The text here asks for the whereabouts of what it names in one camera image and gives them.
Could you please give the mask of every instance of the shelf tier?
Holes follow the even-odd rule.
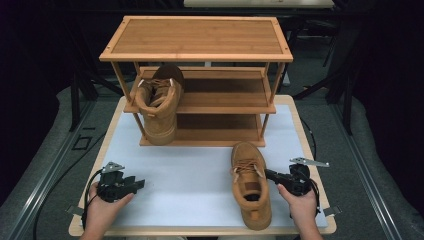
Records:
[[[141,79],[151,79],[158,67],[140,67],[124,112],[138,113],[134,101]],[[178,114],[275,114],[265,68],[180,67],[185,89]]]
[[[259,114],[178,114],[175,140],[167,146],[234,146],[249,141],[265,146]],[[141,146],[152,146],[142,136]]]

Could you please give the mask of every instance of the metal floor track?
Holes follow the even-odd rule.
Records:
[[[60,172],[65,156],[68,151],[72,148],[72,143],[78,138],[78,133],[81,129],[82,124],[88,118],[92,112],[96,102],[88,101],[81,111],[81,120],[74,132],[69,132],[66,136],[65,142],[59,149],[59,152],[53,160],[50,167],[46,169],[45,174],[41,177],[38,184],[34,188],[30,197],[25,203],[21,213],[19,214],[15,225],[7,239],[23,239],[24,234],[31,226],[41,204],[46,200],[47,193],[50,188],[54,185],[57,175]]]
[[[330,110],[336,118],[336,124],[340,128],[340,132],[344,136],[346,142],[349,144],[349,147],[352,151],[352,155],[354,157],[354,164],[356,166],[356,170],[358,171],[359,178],[365,188],[365,191],[368,195],[368,198],[371,201],[371,204],[374,208],[374,211],[377,215],[377,218],[380,221],[381,227],[383,228],[384,233],[387,236],[387,239],[400,240],[402,239],[393,218],[386,206],[384,199],[382,198],[371,173],[368,170],[368,167],[365,163],[362,154],[356,145],[355,139],[349,135],[343,124],[342,124],[342,113],[337,105],[330,104]]]

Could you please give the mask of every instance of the brown boot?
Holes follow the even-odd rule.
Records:
[[[161,66],[151,80],[141,80],[135,102],[144,118],[146,138],[153,145],[166,145],[175,137],[176,110],[184,91],[184,76],[173,65]]]
[[[246,226],[263,230],[271,223],[271,201],[265,177],[265,160],[249,142],[237,143],[231,154],[233,195]]]

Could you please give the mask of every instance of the person's left hand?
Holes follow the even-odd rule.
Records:
[[[93,200],[88,206],[85,230],[81,239],[102,239],[118,212],[134,197],[134,193],[130,193],[113,203],[103,201],[96,196],[98,184],[99,182],[93,183],[89,190],[90,199]]]

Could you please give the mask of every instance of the gray carpet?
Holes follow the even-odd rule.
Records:
[[[327,41],[322,39],[298,41],[296,48],[292,50],[294,63],[288,70],[291,85],[284,87],[282,94],[294,95],[302,91],[303,86],[312,85],[326,75],[327,69],[322,67],[328,50],[326,43]],[[85,102],[82,99],[83,112],[87,111],[87,117],[82,119],[75,133],[68,132],[71,126],[70,91],[65,89],[58,95],[61,108],[54,126],[21,181],[0,208],[0,239],[17,235],[20,239],[32,239],[34,219],[30,217],[27,221],[22,221],[22,218],[33,216],[29,214],[33,205],[30,201],[27,203],[27,200],[31,200],[35,190],[43,188],[38,185],[40,179],[45,177],[47,170],[60,157],[63,159],[63,164],[56,166],[56,173],[48,176],[57,179],[83,155],[84,150],[72,150],[76,142],[78,142],[76,147],[82,148],[87,143],[85,141],[90,138],[90,145],[93,145],[107,130],[119,97],[102,86],[96,87],[100,97],[96,102]],[[315,149],[317,152],[316,160],[331,164],[328,169],[319,168],[330,205],[337,205],[343,211],[335,217],[337,231],[325,236],[325,239],[388,239],[367,188],[359,178],[355,164],[356,156],[346,140],[344,130],[340,127],[338,117],[340,107],[327,105],[324,100],[326,92],[326,89],[322,89],[303,100],[296,101],[300,117],[311,128],[316,140],[316,146],[313,146],[311,135],[306,131],[312,150]],[[395,234],[396,238],[393,239],[424,239],[423,220],[402,197],[379,160],[365,111],[356,100],[352,109],[352,131],[351,138],[365,159],[372,178],[380,190],[379,193],[399,230],[399,234]],[[38,221],[38,239],[74,239],[68,234],[72,216],[65,210],[69,204],[78,203],[102,140],[66,174],[46,200]],[[278,237],[281,240],[293,238],[294,236]]]

